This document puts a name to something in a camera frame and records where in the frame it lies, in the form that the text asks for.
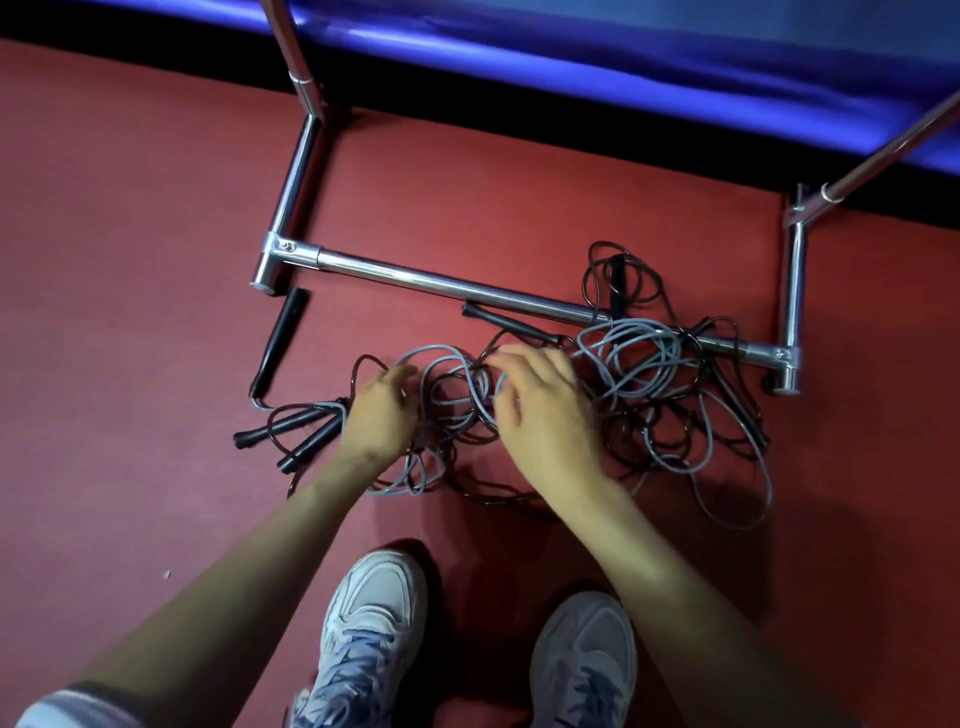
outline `right hand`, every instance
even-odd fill
[[[500,439],[547,502],[604,479],[593,412],[566,355],[509,344],[487,361],[507,375],[493,402]]]

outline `red floor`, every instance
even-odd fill
[[[135,626],[283,499],[245,399],[279,302],[247,285],[300,125],[292,96],[0,42],[0,723]],[[628,245],[680,315],[770,335],[775,195],[411,119],[343,137],[311,240],[578,300],[587,244]],[[804,394],[765,400],[774,513],[704,523],[680,482],[644,502],[773,640],[873,728],[960,719],[960,233],[841,212],[812,235]],[[487,325],[443,299],[305,274],[271,399],[346,392],[361,352]],[[479,475],[517,480],[498,447]],[[364,551],[423,540],[460,667],[438,725],[522,718],[530,641],[598,569],[561,526],[453,495],[365,498],[241,718],[276,725],[326,600]],[[169,570],[168,579],[163,574]],[[655,678],[636,717],[662,724]]]

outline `metal pipe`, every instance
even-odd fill
[[[294,228],[298,222],[300,192],[305,187],[310,159],[313,157],[314,151],[320,147],[317,141],[320,138],[322,128],[321,120],[317,116],[307,114],[303,119],[300,139],[297,141],[297,148],[290,160],[290,169],[287,171],[286,180],[283,181],[280,199],[276,202],[276,210],[270,222],[270,230],[264,237],[260,258],[256,261],[256,269],[253,271],[253,279],[250,285],[271,296],[276,294],[276,285],[282,263],[281,260],[272,255],[273,241],[277,235],[294,234]]]
[[[274,259],[302,268],[376,280],[416,291],[447,296],[459,301],[473,301],[494,308],[527,313],[582,327],[611,320],[609,312],[597,312],[590,306],[580,303],[556,301],[541,296],[519,293],[507,288],[497,288],[469,280],[455,279],[413,268],[382,263],[378,260],[356,255],[344,255],[275,234],[269,234],[268,238],[271,241],[271,255]],[[756,364],[760,367],[775,370],[786,366],[799,367],[799,352],[792,349],[771,344],[735,341],[722,336],[700,335],[696,339],[708,352],[730,358],[735,357],[748,364]]]
[[[312,116],[324,118],[324,97],[320,87],[313,80],[310,66],[306,64],[300,42],[297,40],[297,26],[286,0],[260,0],[263,12],[267,14],[270,29],[274,32],[280,53],[287,62],[290,80],[297,88],[297,95],[303,102],[306,112]]]
[[[832,207],[842,203],[854,190],[876,177],[919,147],[936,133],[942,132],[960,119],[960,91],[934,107],[893,141],[884,144],[860,162],[850,173],[833,184],[825,184],[818,192],[808,195],[783,213],[783,226],[811,223]]]
[[[798,184],[790,197],[791,205],[804,198],[807,186]],[[780,327],[778,341],[788,349],[800,348],[800,331],[804,321],[804,288],[806,286],[806,227],[799,222],[783,235],[783,258],[780,272]],[[771,391],[775,395],[800,394],[800,361],[777,370]]]

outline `jump rope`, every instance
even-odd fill
[[[633,272],[632,285],[627,283],[627,271]],[[501,339],[511,335],[530,346],[561,349],[570,357],[581,387],[592,402],[606,451],[622,468],[615,477],[633,495],[651,473],[674,473],[688,480],[697,504],[713,522],[734,530],[758,526],[773,502],[773,481],[764,459],[770,439],[764,433],[762,415],[745,382],[736,351],[730,362],[721,361],[704,351],[696,338],[723,325],[732,330],[736,350],[741,340],[736,321],[715,316],[692,328],[683,327],[660,274],[623,246],[609,241],[598,241],[589,247],[581,289],[594,311],[594,322],[602,311],[604,292],[610,299],[614,320],[593,323],[570,337],[550,334],[466,303],[464,315],[503,327],[480,355],[473,357],[447,344],[430,344],[401,356],[397,364],[420,364],[417,434],[403,456],[401,474],[393,481],[378,479],[370,492],[381,497],[420,496],[445,486],[484,505],[519,505],[540,499],[536,492],[522,492],[504,484],[475,480],[467,483],[457,468],[460,446],[484,446],[498,439],[492,401],[505,375],[495,374],[487,358],[496,351]],[[299,299],[292,299],[297,292]],[[277,466],[293,475],[287,497],[296,491],[300,478],[323,447],[340,435],[364,362],[388,369],[378,358],[365,353],[353,364],[347,397],[279,407],[265,404],[262,397],[278,363],[275,355],[272,366],[268,359],[274,350],[282,356],[293,334],[292,328],[282,326],[281,321],[285,314],[289,314],[288,320],[299,319],[305,305],[305,291],[295,289],[291,296],[251,387],[254,404],[269,413],[267,423],[233,436],[238,448],[269,439],[283,453]],[[632,315],[657,303],[665,309],[667,323]],[[733,377],[725,370],[731,370]],[[738,434],[730,436],[717,430],[713,421],[717,408],[736,423]],[[279,417],[290,412],[295,414]],[[326,422],[293,449],[286,448],[278,439],[283,432],[324,419]],[[667,428],[676,434],[667,438],[662,434]],[[720,518],[708,507],[702,493],[698,473],[707,467],[718,448],[727,449],[759,470],[764,492],[762,504],[746,522]]]

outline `shoe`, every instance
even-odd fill
[[[635,685],[636,643],[626,612],[612,596],[580,592],[537,638],[531,728],[622,728]]]
[[[383,549],[354,564],[327,607],[317,682],[293,725],[389,726],[423,642],[426,605],[426,578],[411,556]]]

